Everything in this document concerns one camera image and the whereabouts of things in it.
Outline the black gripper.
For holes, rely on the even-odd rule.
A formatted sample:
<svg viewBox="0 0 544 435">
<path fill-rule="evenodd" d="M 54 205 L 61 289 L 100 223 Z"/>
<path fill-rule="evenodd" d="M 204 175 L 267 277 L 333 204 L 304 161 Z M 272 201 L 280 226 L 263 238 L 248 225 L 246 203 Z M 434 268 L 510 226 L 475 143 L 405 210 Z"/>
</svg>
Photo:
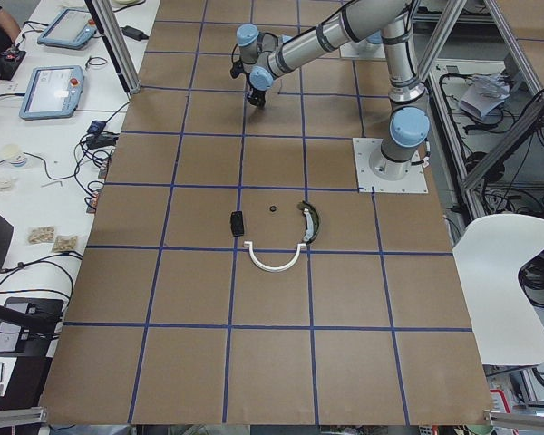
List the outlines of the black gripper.
<svg viewBox="0 0 544 435">
<path fill-rule="evenodd" d="M 252 83 L 248 83 L 248 94 L 246 99 L 251 105 L 257 105 L 258 108 L 266 106 L 267 87 L 258 88 Z"/>
</svg>

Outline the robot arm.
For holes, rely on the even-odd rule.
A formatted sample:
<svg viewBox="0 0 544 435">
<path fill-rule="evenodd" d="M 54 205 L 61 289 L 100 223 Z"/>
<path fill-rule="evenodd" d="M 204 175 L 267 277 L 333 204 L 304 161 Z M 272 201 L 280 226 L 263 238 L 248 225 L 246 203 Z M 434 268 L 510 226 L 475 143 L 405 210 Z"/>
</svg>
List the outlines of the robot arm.
<svg viewBox="0 0 544 435">
<path fill-rule="evenodd" d="M 230 75 L 244 76 L 248 102 L 266 103 L 275 80 L 328 53 L 362 59 L 381 50 L 387 63 L 391 104 L 389 131 L 372 152 L 369 165 L 380 179 L 398 181 L 415 166 L 415 152 L 430 131 L 426 87 L 413 43 L 415 1 L 349 1 L 324 21 L 293 37 L 243 24 L 236 31 Z"/>
</svg>

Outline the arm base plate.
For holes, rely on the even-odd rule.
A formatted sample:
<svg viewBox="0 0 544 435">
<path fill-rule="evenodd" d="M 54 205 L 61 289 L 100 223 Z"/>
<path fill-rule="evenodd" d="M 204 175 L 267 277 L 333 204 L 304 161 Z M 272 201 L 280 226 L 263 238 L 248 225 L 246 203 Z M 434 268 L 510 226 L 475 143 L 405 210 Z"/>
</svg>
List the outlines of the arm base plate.
<svg viewBox="0 0 544 435">
<path fill-rule="evenodd" d="M 384 46 L 381 43 L 371 43 L 363 40 L 359 43 L 349 42 L 340 47 L 343 59 L 384 61 Z"/>
<path fill-rule="evenodd" d="M 358 190 L 362 193 L 427 194 L 428 187 L 416 151 L 405 163 L 389 162 L 380 138 L 353 138 Z"/>
</svg>

